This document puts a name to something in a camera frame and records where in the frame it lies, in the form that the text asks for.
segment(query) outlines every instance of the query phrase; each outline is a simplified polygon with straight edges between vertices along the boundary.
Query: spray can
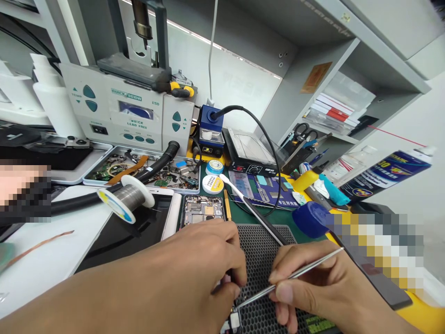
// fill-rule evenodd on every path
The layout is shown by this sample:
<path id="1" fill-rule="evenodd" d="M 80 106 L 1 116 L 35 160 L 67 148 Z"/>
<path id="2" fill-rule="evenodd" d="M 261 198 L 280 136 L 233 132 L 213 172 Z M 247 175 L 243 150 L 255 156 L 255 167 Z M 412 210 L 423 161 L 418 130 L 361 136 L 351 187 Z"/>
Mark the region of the spray can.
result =
<path id="1" fill-rule="evenodd" d="M 435 150 L 429 146 L 394 152 L 342 185 L 340 190 L 351 199 L 349 204 L 360 202 L 431 167 Z"/>

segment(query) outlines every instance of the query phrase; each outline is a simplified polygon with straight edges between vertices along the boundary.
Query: wall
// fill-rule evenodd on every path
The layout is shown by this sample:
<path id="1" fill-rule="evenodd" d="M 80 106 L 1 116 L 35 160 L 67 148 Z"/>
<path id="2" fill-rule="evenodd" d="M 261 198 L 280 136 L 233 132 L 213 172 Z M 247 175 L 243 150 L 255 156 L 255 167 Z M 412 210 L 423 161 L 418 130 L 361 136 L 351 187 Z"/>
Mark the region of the wall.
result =
<path id="1" fill-rule="evenodd" d="M 132 41 L 142 43 L 134 33 L 131 5 L 124 1 L 120 1 L 119 4 L 126 36 Z M 198 106 L 206 104 L 207 98 L 210 97 L 208 68 L 210 42 L 176 24 L 169 23 L 167 29 L 172 73 L 175 74 L 181 69 L 182 73 L 198 87 L 196 104 Z M 152 32 L 153 39 L 149 41 L 149 46 L 157 50 L 154 24 Z M 212 51 L 212 93 L 215 107 L 241 105 L 261 119 L 281 78 L 224 50 L 224 45 L 221 47 L 214 47 Z M 224 116 L 224 126 L 253 132 L 256 123 L 243 111 L 234 110 Z"/>
<path id="2" fill-rule="evenodd" d="M 438 149 L 433 166 L 410 179 L 387 189 L 369 202 L 388 205 L 396 213 L 407 213 L 424 224 L 425 267 L 445 283 L 445 72 L 428 81 L 432 91 L 421 96 L 381 128 L 412 141 L 434 145 Z M 375 162 L 399 149 L 418 147 L 394 136 L 375 131 L 354 150 L 365 145 L 378 149 Z"/>

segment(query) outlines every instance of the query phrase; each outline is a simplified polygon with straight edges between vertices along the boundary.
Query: spudger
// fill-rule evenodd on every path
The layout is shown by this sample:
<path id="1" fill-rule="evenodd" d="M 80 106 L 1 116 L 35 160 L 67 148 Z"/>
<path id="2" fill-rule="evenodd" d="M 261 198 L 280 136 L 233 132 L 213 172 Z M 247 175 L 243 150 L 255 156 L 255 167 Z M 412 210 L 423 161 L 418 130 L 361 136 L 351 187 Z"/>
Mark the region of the spudger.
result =
<path id="1" fill-rule="evenodd" d="M 290 276 L 287 279 L 293 279 L 293 278 L 297 278 L 297 277 L 303 275 L 304 273 L 306 273 L 306 272 L 314 269 L 318 265 L 322 264 L 328 258 L 333 257 L 337 253 L 341 252 L 343 249 L 344 249 L 343 247 L 339 248 L 339 249 L 333 251 L 332 253 L 326 255 L 325 257 L 322 257 L 321 259 L 316 260 L 316 261 L 314 261 L 314 262 L 304 266 L 303 268 L 298 269 L 297 271 L 291 273 Z M 240 308 L 242 308 L 243 306 L 246 306 L 246 305 L 248 305 L 248 304 L 250 304 L 250 303 L 260 299 L 261 297 L 263 297 L 265 295 L 268 295 L 269 293 L 274 291 L 276 287 L 277 286 L 274 284 L 274 285 L 269 286 L 268 288 L 265 288 L 264 290 L 258 292 L 256 295 L 254 295 L 254 296 L 246 299 L 245 301 L 243 301 L 241 304 L 239 304 L 237 307 L 235 307 L 233 309 L 233 311 L 235 312 L 235 311 L 239 310 Z"/>

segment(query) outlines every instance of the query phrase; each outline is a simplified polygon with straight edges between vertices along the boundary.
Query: honeycomb mat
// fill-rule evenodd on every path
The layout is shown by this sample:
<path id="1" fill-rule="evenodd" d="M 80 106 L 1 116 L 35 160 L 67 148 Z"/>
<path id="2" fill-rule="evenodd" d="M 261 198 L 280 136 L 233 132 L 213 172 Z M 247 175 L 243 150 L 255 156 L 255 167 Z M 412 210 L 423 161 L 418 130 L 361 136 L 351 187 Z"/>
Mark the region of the honeycomb mat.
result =
<path id="1" fill-rule="evenodd" d="M 292 244 L 296 244 L 290 228 L 274 227 Z M 246 253 L 248 283 L 241 289 L 237 304 L 269 286 L 268 278 L 279 245 L 261 225 L 238 225 L 241 248 Z M 298 334 L 337 334 L 335 325 L 325 319 L 297 309 Z M 287 328 L 277 323 L 275 304 L 263 297 L 240 309 L 242 334 L 287 334 Z"/>

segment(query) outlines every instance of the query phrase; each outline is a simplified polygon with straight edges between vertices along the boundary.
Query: glue bottle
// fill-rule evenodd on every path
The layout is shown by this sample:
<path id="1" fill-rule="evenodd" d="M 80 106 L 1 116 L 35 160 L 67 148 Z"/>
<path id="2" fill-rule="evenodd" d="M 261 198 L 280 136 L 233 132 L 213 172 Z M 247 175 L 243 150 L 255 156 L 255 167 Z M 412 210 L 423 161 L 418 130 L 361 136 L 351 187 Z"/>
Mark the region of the glue bottle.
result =
<path id="1" fill-rule="evenodd" d="M 31 58 L 38 80 L 33 88 L 55 131 L 61 137 L 84 139 L 85 134 L 74 115 L 63 79 L 50 66 L 45 56 L 31 54 Z"/>
<path id="2" fill-rule="evenodd" d="M 320 177 L 326 165 L 329 161 L 325 162 L 323 165 L 316 166 L 312 170 L 308 170 L 306 173 L 301 175 L 298 179 L 292 183 L 293 189 L 296 192 L 302 192 L 313 185 Z"/>
<path id="3" fill-rule="evenodd" d="M 340 190 L 351 199 L 349 204 L 360 202 L 430 168 L 435 150 L 427 146 L 394 152 L 345 183 Z"/>

